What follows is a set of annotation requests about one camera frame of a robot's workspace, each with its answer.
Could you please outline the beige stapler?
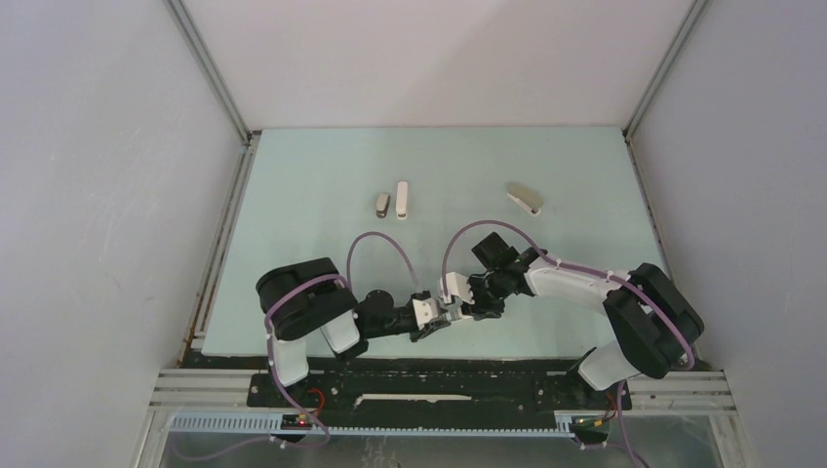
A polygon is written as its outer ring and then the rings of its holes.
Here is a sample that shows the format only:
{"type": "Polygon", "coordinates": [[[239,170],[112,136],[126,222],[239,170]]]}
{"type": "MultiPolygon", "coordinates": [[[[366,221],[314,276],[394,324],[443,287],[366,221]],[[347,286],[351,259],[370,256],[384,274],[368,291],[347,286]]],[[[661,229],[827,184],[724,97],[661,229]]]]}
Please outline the beige stapler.
{"type": "Polygon", "coordinates": [[[532,216],[539,216],[544,204],[543,198],[534,190],[519,182],[509,182],[506,186],[506,195],[522,210],[532,216]]]}

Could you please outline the small grey stapler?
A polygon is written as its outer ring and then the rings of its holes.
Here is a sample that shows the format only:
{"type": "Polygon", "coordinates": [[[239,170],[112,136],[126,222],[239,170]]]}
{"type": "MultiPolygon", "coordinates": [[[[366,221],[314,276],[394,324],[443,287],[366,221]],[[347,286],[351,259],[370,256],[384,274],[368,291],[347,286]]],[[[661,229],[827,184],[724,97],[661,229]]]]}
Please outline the small grey stapler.
{"type": "Polygon", "coordinates": [[[375,215],[377,218],[386,218],[392,197],[387,192],[379,193],[375,201],[375,215]]]}

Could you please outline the white stapler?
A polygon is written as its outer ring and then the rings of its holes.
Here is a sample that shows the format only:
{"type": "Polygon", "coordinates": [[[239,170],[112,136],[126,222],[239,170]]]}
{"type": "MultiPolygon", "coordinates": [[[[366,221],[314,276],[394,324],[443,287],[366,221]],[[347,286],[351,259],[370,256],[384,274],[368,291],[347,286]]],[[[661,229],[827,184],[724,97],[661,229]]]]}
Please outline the white stapler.
{"type": "Polygon", "coordinates": [[[397,183],[395,214],[398,220],[406,220],[409,215],[410,186],[406,180],[397,183]]]}

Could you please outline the white staple box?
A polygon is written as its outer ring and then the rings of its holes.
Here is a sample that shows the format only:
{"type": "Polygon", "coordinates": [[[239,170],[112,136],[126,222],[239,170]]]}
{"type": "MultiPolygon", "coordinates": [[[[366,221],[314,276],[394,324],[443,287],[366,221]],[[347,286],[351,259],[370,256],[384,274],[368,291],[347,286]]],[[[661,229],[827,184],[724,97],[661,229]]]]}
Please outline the white staple box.
{"type": "Polygon", "coordinates": [[[466,316],[462,313],[461,308],[455,308],[452,310],[448,310],[443,315],[443,318],[448,323],[459,322],[466,319],[466,316]]]}

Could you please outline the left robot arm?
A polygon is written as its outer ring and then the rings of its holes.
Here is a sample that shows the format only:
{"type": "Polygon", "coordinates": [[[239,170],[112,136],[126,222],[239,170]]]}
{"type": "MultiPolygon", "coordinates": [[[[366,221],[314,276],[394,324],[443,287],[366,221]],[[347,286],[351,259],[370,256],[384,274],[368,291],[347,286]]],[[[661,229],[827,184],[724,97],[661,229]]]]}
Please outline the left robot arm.
{"type": "Polygon", "coordinates": [[[308,393],[308,335],[321,332],[335,356],[348,361],[365,353],[371,339],[406,334],[417,342],[451,324],[448,310],[428,291],[399,306],[383,290],[357,299],[328,257],[272,269],[257,281],[256,293],[275,372],[270,392],[290,407],[308,393]]]}

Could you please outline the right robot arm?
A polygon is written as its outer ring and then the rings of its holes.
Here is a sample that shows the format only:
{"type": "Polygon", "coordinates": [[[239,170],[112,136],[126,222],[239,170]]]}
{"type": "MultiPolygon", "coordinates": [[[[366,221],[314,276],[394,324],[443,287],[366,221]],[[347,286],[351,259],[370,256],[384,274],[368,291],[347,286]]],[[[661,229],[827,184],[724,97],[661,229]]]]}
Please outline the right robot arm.
{"type": "Polygon", "coordinates": [[[518,252],[497,233],[472,250],[485,271],[446,272],[440,294],[461,300],[463,315],[500,317],[513,295],[558,297],[605,316],[614,338],[580,358],[567,382],[571,401],[591,408],[607,389],[642,374],[659,379],[679,364],[693,367],[693,344],[705,324],[664,271],[642,263],[631,271],[601,271],[550,257],[530,246],[518,252]]]}

